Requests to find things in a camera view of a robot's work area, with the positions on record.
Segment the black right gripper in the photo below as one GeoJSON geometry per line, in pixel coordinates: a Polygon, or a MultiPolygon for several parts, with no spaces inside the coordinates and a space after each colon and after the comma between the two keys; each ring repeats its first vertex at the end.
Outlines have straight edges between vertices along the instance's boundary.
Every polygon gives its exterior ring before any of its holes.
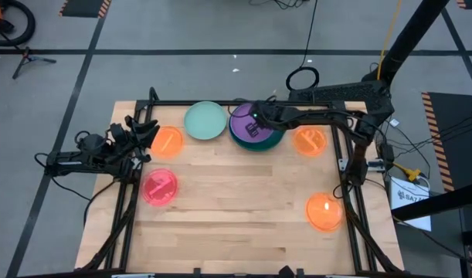
{"type": "Polygon", "coordinates": [[[274,103],[258,103],[258,124],[247,124],[248,134],[256,134],[259,137],[263,129],[292,130],[297,127],[295,117],[297,108],[276,105],[274,103]]]}

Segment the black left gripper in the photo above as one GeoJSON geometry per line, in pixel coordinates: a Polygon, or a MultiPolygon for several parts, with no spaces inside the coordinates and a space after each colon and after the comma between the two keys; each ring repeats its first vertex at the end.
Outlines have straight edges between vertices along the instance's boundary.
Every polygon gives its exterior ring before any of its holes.
{"type": "Polygon", "coordinates": [[[151,156],[146,153],[146,148],[150,148],[157,133],[160,130],[157,120],[150,120],[140,124],[130,116],[124,118],[129,127],[125,130],[121,124],[111,124],[110,134],[114,139],[112,147],[111,161],[119,161],[132,154],[139,161],[150,161],[151,156]]]}

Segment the purple plastic plate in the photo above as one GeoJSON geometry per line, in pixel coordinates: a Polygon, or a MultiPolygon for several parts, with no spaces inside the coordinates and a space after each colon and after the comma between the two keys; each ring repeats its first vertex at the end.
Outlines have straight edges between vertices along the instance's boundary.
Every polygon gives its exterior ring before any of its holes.
{"type": "Polygon", "coordinates": [[[256,134],[248,134],[246,131],[247,124],[257,124],[253,118],[249,115],[250,108],[252,107],[251,103],[244,103],[238,106],[233,112],[232,116],[229,119],[229,125],[232,132],[238,137],[241,141],[248,143],[258,143],[268,139],[273,130],[268,128],[263,128],[263,132],[259,137],[256,137],[256,134]]]}

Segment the orange translucent plastic plate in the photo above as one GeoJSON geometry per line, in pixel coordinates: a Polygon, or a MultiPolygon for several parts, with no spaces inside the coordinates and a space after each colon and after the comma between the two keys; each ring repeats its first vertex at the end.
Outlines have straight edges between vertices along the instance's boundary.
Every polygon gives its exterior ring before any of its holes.
{"type": "Polygon", "coordinates": [[[314,193],[304,207],[308,223],[319,232],[333,232],[342,223],[344,209],[332,195],[324,192],[314,193]]]}
{"type": "Polygon", "coordinates": [[[293,132],[292,144],[299,154],[317,157],[325,150],[328,141],[321,128],[306,126],[293,132]]]}
{"type": "Polygon", "coordinates": [[[184,137],[177,127],[161,127],[151,144],[151,153],[157,158],[173,158],[183,146],[184,137]]]}

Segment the mint green plastic plate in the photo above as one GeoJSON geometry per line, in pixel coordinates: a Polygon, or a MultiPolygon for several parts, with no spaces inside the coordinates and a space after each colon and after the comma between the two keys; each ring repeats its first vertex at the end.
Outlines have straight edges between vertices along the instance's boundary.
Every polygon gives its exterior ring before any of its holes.
{"type": "Polygon", "coordinates": [[[227,113],[215,102],[200,101],[187,109],[183,123],[190,137],[207,141],[218,137],[226,129],[227,113]]]}

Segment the pink translucent plastic plate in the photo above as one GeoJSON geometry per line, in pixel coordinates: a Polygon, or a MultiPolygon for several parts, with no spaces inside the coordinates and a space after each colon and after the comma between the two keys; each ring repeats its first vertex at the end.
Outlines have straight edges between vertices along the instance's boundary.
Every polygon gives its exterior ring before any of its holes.
{"type": "Polygon", "coordinates": [[[151,206],[164,206],[178,193],[177,176],[170,170],[159,168],[148,173],[141,183],[141,195],[151,206]]]}

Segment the dark teal bowl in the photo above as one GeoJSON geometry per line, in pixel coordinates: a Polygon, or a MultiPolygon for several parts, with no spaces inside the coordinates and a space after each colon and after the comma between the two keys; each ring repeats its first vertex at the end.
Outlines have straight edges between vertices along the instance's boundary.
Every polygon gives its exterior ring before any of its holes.
{"type": "Polygon", "coordinates": [[[242,148],[247,149],[249,151],[268,151],[273,147],[276,147],[282,140],[285,135],[284,131],[277,131],[274,129],[272,135],[266,139],[265,141],[261,141],[258,143],[248,143],[245,141],[241,141],[235,134],[232,132],[230,125],[229,125],[229,132],[232,139],[242,148]]]}

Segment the black power adapter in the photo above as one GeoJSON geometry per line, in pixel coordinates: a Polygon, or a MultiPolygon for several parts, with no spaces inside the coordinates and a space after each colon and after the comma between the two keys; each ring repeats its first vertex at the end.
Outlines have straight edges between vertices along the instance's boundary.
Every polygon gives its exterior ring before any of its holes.
{"type": "Polygon", "coordinates": [[[395,153],[392,145],[383,143],[379,147],[379,155],[386,164],[391,164],[395,160],[395,153]]]}

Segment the black floor tripod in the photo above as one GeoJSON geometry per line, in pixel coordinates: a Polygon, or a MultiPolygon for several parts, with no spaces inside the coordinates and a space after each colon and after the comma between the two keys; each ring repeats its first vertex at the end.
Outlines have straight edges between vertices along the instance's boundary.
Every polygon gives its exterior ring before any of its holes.
{"type": "Polygon", "coordinates": [[[52,64],[56,63],[55,59],[47,59],[41,56],[36,56],[36,55],[31,54],[31,49],[27,46],[23,51],[22,58],[18,66],[16,67],[16,70],[13,73],[12,78],[16,80],[19,77],[19,74],[23,66],[30,64],[32,62],[36,62],[36,61],[42,61],[45,63],[52,63],[52,64]]]}

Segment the white labelled box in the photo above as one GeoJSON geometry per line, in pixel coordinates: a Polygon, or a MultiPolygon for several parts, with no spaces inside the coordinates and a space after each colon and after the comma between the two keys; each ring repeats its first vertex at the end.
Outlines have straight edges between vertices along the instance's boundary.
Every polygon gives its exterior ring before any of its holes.
{"type": "MultiPolygon", "coordinates": [[[[391,177],[390,179],[389,204],[391,210],[398,209],[406,205],[411,205],[429,197],[430,193],[423,186],[416,185],[399,178],[391,177]]],[[[404,220],[404,222],[414,226],[417,229],[422,229],[427,232],[432,231],[432,222],[430,216],[404,220]]]]}

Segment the yellow power plug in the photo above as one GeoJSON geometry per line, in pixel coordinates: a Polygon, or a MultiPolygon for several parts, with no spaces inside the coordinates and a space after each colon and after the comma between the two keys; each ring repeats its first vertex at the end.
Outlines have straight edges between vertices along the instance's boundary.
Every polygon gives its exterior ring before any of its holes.
{"type": "Polygon", "coordinates": [[[415,181],[418,179],[420,174],[422,173],[419,169],[410,169],[406,168],[398,163],[393,163],[393,165],[398,168],[406,177],[409,181],[415,181]]]}

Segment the black gantry pole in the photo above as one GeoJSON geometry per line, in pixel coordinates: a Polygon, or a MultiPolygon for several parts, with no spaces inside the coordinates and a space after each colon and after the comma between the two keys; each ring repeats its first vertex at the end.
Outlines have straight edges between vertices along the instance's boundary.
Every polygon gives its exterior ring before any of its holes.
{"type": "Polygon", "coordinates": [[[362,77],[362,82],[383,80],[390,84],[402,64],[416,48],[419,41],[426,34],[436,18],[445,9],[449,0],[422,0],[397,36],[391,49],[378,67],[362,77]]]}

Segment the black horizontal beam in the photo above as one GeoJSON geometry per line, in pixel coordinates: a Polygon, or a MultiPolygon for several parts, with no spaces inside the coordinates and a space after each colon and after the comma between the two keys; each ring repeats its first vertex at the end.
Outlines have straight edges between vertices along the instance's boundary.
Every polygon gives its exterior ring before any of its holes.
{"type": "Polygon", "coordinates": [[[458,209],[469,204],[472,204],[472,185],[395,208],[392,210],[392,216],[406,221],[458,209]]]}

